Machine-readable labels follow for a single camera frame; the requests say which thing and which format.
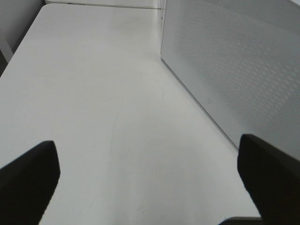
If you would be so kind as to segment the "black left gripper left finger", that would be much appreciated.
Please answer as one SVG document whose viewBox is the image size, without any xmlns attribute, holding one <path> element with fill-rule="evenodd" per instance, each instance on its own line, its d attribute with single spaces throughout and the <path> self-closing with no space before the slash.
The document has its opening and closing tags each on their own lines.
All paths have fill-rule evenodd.
<svg viewBox="0 0 300 225">
<path fill-rule="evenodd" d="M 0 170 L 0 223 L 37 225 L 60 178 L 54 141 L 43 141 Z"/>
</svg>

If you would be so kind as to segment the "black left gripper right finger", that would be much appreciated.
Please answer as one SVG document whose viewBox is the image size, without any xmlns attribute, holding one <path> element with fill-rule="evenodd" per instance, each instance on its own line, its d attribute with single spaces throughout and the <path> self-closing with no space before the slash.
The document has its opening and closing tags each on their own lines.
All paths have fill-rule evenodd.
<svg viewBox="0 0 300 225">
<path fill-rule="evenodd" d="M 251 134 L 243 134 L 238 173 L 266 225 L 300 223 L 300 162 Z"/>
</svg>

